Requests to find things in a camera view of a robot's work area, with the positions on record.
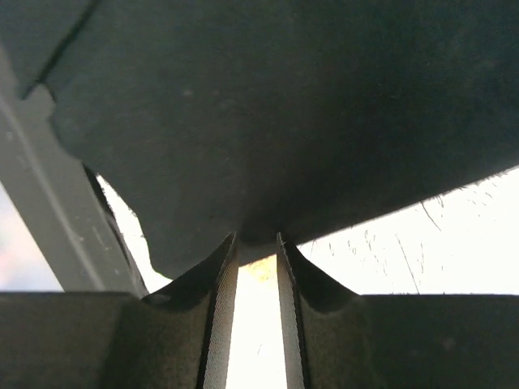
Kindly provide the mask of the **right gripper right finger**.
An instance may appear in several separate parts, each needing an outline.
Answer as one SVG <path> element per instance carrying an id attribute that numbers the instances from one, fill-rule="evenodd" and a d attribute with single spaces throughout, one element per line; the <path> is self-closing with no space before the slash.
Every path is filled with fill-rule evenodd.
<path id="1" fill-rule="evenodd" d="M 512 295 L 359 295 L 277 237 L 290 388 L 515 388 Z"/>

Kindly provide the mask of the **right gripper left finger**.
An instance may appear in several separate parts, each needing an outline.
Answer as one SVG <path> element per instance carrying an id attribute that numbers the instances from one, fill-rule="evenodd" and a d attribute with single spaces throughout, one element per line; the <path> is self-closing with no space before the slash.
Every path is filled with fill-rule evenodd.
<path id="1" fill-rule="evenodd" d="M 4 388 L 223 388 L 237 238 L 143 298 L 3 293 Z"/>

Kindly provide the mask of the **black t shirt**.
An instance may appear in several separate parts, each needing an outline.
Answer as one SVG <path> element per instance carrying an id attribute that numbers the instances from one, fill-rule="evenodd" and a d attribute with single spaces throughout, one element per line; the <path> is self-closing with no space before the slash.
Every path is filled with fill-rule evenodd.
<path id="1" fill-rule="evenodd" d="M 4 1 L 1 42 L 169 278 L 518 162 L 515 1 Z"/>

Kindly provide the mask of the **floral table mat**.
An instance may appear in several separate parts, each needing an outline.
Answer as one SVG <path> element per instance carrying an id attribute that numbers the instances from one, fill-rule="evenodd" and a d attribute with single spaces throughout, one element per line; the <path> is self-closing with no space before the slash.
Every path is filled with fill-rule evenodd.
<path id="1" fill-rule="evenodd" d="M 515 294 L 518 172 L 496 174 L 300 250 L 356 293 Z M 278 299 L 274 257 L 239 268 L 227 387 L 285 387 Z"/>

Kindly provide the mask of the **aluminium frame rail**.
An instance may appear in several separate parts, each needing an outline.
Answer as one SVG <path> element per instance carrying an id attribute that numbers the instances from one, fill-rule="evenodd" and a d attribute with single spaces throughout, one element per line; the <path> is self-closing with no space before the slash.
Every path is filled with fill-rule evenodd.
<path id="1" fill-rule="evenodd" d="M 66 291 L 127 292 L 147 288 L 122 235 L 84 167 L 54 138 L 53 102 L 43 87 L 22 99 L 1 55 L 1 183 L 58 283 Z"/>

